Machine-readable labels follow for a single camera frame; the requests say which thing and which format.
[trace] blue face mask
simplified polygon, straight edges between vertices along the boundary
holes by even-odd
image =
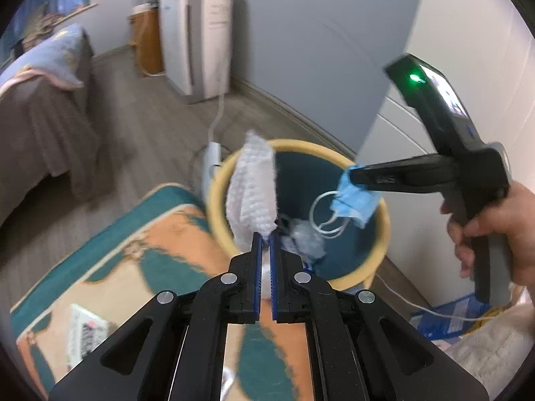
[[[333,239],[340,236],[351,219],[353,219],[355,225],[364,229],[379,204],[381,199],[381,194],[379,192],[368,191],[361,185],[357,186],[351,183],[351,180],[349,179],[349,171],[358,169],[359,167],[362,166],[357,164],[344,170],[338,182],[336,191],[327,191],[320,194],[310,207],[310,224],[319,234],[322,234],[325,239]],[[314,221],[314,209],[320,199],[328,195],[333,196],[333,201],[331,202],[333,215],[326,222],[317,225]],[[331,230],[324,229],[325,226],[334,223],[338,218],[344,218],[344,222],[341,226]]]
[[[351,183],[349,171],[360,167],[360,164],[355,164],[343,171],[337,194],[331,202],[331,210],[338,214],[338,217],[352,218],[355,225],[364,229],[377,209],[381,193],[368,191],[363,185]]]

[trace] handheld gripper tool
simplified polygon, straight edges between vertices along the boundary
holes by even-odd
[[[315,401],[488,401],[481,383],[372,291],[336,291],[304,272],[277,231],[269,247],[273,318],[304,324]],[[251,251],[199,291],[154,296],[49,400],[219,401],[227,325],[259,319],[261,249],[255,234]]]
[[[461,100],[437,69],[407,54],[385,69],[408,106],[418,112],[436,154],[373,164],[350,172],[369,190],[442,193],[454,219],[466,225],[504,198],[511,174],[504,147],[485,144]],[[502,234],[467,239],[475,254],[475,297],[493,306],[510,301],[512,253]]]

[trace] wooden floor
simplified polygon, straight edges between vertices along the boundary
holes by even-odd
[[[88,113],[103,140],[98,196],[88,202],[77,201],[68,176],[49,177],[0,227],[0,284],[11,304],[58,261],[130,210],[156,185],[178,182],[200,188],[202,155],[194,162],[193,173],[189,169],[192,157],[207,141],[217,100],[184,104],[165,77],[141,77],[129,50],[95,61],[90,98]],[[225,114],[215,139],[233,152],[242,146],[249,129],[267,139],[322,142],[288,116],[263,109],[236,93],[226,96]],[[406,297],[425,304],[389,261],[379,273]],[[398,312],[410,315],[410,308],[378,281],[374,289]]]

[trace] trash can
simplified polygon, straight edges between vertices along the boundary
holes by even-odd
[[[316,197],[336,190],[344,169],[354,164],[343,155],[314,143],[276,139],[269,144],[276,153],[278,212],[290,218],[307,220]],[[241,253],[225,217],[227,189],[239,154],[237,151],[229,156],[218,170],[207,203],[210,229],[229,258]],[[331,198],[325,197],[317,204],[315,219],[318,223],[331,217],[330,202]],[[338,290],[357,285],[370,288],[389,241],[390,217],[382,198],[364,229],[351,221],[338,238],[325,240],[326,256],[315,264],[316,274]]]

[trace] power cord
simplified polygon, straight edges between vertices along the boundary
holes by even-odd
[[[197,161],[197,158],[199,157],[199,155],[204,152],[204,150],[208,147],[208,144],[205,144],[205,145],[202,145],[199,149],[197,149],[193,155],[192,155],[192,158],[190,159],[189,161],[189,165],[188,165],[188,186],[190,188],[190,190],[192,190],[196,196],[199,196],[195,190],[194,190],[194,185],[193,185],[193,174],[194,174],[194,170],[195,170],[195,162]],[[231,150],[224,146],[224,145],[221,145],[221,150],[222,151],[226,151],[227,155],[231,153]]]
[[[208,128],[208,143],[213,142],[213,132],[216,129],[217,124],[223,117],[225,112],[225,74],[228,71],[228,65],[230,63],[230,53],[224,58],[223,53],[220,53],[221,58],[219,60],[219,98],[218,98],[218,112],[213,120],[212,124]]]
[[[445,315],[443,313],[435,312],[434,310],[427,309],[427,308],[419,306],[419,305],[417,305],[417,304],[415,304],[415,303],[413,303],[411,301],[408,301],[401,294],[399,294],[398,292],[396,292],[392,288],[390,288],[389,284],[387,284],[385,282],[385,280],[381,276],[379,276],[379,274],[375,273],[375,276],[378,277],[379,280],[381,280],[381,282],[384,284],[384,286],[386,286],[386,289],[389,290],[392,294],[394,294],[395,296],[398,296],[400,299],[402,299],[408,305],[410,305],[412,307],[415,307],[416,309],[424,310],[425,312],[430,313],[431,315],[439,316],[441,318],[455,318],[455,319],[461,320],[461,321],[473,321],[473,322],[475,322],[475,321],[488,321],[488,320],[491,320],[491,319],[495,318],[494,316],[480,316],[479,318],[465,318],[463,316]]]

